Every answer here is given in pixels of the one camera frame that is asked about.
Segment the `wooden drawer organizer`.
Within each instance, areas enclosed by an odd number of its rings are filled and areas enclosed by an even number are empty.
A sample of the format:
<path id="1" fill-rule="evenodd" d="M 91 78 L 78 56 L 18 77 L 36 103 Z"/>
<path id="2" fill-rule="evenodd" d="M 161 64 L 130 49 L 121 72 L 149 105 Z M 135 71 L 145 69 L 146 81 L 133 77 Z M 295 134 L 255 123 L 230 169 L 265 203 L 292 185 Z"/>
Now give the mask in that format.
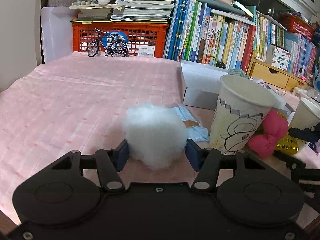
<path id="1" fill-rule="evenodd" d="M 308 84 L 298 77 L 285 72 L 279 68 L 264 63 L 259 58 L 256 58 L 257 52 L 252 52 L 247 75 L 252 78 L 262 79 L 265 83 L 274 85 L 278 88 L 293 91 L 295 87 L 309 89 Z"/>

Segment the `right row of books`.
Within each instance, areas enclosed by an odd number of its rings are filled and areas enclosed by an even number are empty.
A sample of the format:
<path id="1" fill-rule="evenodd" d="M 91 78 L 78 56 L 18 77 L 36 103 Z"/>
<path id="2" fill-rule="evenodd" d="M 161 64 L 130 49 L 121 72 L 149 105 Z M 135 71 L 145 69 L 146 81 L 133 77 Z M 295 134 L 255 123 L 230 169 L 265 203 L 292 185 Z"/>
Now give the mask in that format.
<path id="1" fill-rule="evenodd" d="M 291 54 L 287 72 L 306 81 L 315 62 L 316 46 L 303 35 L 288 31 L 284 34 L 284 46 Z"/>

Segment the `grey cardboard box tray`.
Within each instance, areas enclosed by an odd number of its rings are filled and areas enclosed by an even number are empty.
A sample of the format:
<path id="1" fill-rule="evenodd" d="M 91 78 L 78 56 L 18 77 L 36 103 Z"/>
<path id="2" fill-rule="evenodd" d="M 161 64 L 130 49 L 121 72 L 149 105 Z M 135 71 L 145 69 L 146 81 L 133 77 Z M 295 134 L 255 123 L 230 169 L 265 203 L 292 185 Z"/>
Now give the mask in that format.
<path id="1" fill-rule="evenodd" d="M 182 61 L 181 79 L 183 103 L 186 106 L 215 111 L 221 88 L 220 79 L 222 76 L 228 75 L 228 72 L 228 70 L 207 67 L 200 63 Z M 277 100 L 276 105 L 272 109 L 278 111 L 285 117 L 293 114 L 294 110 L 286 103 L 284 98 L 277 95 L 271 88 L 263 87 L 270 91 Z"/>

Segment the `green white patterned cloth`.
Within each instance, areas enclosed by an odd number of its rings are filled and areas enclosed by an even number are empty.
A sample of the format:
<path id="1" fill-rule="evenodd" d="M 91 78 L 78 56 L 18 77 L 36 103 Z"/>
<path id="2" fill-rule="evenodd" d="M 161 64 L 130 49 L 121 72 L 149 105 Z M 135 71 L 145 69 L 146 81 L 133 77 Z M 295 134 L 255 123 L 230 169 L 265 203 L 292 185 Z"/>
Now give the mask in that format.
<path id="1" fill-rule="evenodd" d="M 235 75 L 235 76 L 249 79 L 249 76 L 241 68 L 229 70 L 228 75 Z"/>

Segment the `row of upright books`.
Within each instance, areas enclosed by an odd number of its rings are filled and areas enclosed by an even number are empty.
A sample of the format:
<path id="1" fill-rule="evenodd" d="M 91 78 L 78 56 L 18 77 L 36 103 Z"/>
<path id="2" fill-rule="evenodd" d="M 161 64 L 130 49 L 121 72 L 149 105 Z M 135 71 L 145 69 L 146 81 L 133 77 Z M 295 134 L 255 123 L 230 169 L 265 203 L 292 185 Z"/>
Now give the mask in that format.
<path id="1" fill-rule="evenodd" d="M 171 7 L 165 59 L 247 71 L 252 57 L 266 59 L 268 46 L 284 48 L 286 28 L 254 5 L 173 0 Z"/>

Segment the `white patterned box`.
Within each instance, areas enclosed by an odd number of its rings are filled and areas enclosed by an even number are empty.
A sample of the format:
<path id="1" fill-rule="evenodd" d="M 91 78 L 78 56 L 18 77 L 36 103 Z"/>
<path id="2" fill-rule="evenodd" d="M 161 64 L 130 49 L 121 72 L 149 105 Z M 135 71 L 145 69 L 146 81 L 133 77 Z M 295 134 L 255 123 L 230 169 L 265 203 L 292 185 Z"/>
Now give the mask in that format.
<path id="1" fill-rule="evenodd" d="M 278 69 L 287 71 L 289 62 L 291 60 L 291 53 L 279 48 L 275 45 L 269 45 L 266 53 L 265 63 Z"/>

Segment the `white cotton fluff ball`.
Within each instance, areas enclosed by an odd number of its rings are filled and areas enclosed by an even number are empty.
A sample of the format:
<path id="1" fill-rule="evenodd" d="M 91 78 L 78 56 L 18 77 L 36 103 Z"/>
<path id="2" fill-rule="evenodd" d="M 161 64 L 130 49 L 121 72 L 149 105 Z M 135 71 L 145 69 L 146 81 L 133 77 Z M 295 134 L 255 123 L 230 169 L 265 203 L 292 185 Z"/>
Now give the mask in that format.
<path id="1" fill-rule="evenodd" d="M 152 170 L 167 168 L 184 152 L 189 137 L 180 117 L 170 108 L 134 105 L 123 120 L 130 156 Z"/>

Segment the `stack of lying books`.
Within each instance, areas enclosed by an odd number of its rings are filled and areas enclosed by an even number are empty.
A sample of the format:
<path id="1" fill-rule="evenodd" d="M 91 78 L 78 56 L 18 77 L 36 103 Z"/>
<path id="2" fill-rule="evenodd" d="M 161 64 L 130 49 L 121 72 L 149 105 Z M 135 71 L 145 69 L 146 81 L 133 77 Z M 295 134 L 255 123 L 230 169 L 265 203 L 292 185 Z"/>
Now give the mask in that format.
<path id="1" fill-rule="evenodd" d="M 77 10 L 75 21 L 156 21 L 171 18 L 174 0 L 114 0 L 99 5 L 98 0 L 76 0 L 69 7 Z"/>

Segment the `translucent plastic bin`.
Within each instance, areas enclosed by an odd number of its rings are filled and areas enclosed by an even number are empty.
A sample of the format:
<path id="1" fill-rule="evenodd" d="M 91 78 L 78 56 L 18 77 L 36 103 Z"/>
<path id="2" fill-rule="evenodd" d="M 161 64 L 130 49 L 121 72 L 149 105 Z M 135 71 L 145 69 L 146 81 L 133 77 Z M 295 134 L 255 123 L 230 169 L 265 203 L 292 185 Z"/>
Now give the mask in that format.
<path id="1" fill-rule="evenodd" d="M 43 7 L 41 9 L 41 41 L 44 62 L 48 63 L 73 52 L 71 20 L 76 11 L 69 7 Z"/>

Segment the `red plastic crate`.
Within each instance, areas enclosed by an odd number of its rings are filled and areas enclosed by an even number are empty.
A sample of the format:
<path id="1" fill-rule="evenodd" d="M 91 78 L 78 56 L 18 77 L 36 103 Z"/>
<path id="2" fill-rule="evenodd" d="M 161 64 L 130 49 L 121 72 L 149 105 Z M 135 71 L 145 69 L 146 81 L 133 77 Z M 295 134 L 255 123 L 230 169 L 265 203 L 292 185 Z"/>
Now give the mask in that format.
<path id="1" fill-rule="evenodd" d="M 89 56 L 105 51 L 111 56 L 161 58 L 168 29 L 165 22 L 72 22 L 73 50 Z"/>

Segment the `drawn-on paper cup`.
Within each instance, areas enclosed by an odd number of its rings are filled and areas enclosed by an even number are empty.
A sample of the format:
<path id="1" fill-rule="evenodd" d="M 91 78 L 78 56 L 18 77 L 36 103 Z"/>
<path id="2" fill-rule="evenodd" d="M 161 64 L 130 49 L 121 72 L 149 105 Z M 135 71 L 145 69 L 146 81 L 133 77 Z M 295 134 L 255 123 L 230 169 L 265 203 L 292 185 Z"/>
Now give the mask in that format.
<path id="1" fill-rule="evenodd" d="M 209 146 L 234 155 L 244 148 L 277 100 L 266 88 L 244 77 L 224 75 L 220 81 Z"/>

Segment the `light blue face mask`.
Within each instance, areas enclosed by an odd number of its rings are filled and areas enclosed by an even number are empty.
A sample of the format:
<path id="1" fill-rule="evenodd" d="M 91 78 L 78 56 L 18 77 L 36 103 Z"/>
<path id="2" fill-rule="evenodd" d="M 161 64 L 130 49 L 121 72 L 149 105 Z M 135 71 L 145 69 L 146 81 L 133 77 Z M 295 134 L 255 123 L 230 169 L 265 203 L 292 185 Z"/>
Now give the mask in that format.
<path id="1" fill-rule="evenodd" d="M 194 142 L 209 141 L 208 129 L 203 127 L 201 123 L 191 114 L 185 105 L 177 105 L 171 107 L 171 110 L 176 113 L 185 124 L 188 131 L 188 138 Z"/>

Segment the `miniature black bicycle model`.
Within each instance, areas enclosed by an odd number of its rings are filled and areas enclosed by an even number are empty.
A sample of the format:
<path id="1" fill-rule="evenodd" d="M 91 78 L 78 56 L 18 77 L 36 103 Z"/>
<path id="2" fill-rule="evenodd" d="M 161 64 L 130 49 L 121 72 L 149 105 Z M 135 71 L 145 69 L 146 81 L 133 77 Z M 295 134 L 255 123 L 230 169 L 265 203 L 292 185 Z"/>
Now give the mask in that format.
<path id="1" fill-rule="evenodd" d="M 128 38 L 121 31 L 103 31 L 95 28 L 97 38 L 93 40 L 87 48 L 89 57 L 96 56 L 101 48 L 104 49 L 105 56 L 127 57 L 129 56 Z"/>

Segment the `plain white paper cup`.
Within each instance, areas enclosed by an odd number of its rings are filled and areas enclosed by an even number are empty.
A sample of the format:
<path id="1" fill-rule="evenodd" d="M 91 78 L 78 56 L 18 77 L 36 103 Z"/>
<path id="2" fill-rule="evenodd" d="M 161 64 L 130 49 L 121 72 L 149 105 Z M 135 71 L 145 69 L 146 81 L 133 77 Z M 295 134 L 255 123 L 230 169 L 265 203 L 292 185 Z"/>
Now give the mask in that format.
<path id="1" fill-rule="evenodd" d="M 300 98 L 289 128 L 305 129 L 319 124 L 320 108 L 309 99 Z"/>

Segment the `pink scrunchie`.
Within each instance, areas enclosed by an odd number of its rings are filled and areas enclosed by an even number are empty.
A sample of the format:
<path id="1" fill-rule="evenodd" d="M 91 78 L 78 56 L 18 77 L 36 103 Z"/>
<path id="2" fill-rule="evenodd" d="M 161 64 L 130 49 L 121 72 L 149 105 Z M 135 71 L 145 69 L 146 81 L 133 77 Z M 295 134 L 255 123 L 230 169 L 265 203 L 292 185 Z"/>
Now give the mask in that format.
<path id="1" fill-rule="evenodd" d="M 287 119 L 271 109 L 262 122 L 263 132 L 249 139 L 249 148 L 260 158 L 269 157 L 274 152 L 277 141 L 287 134 L 288 126 Z"/>

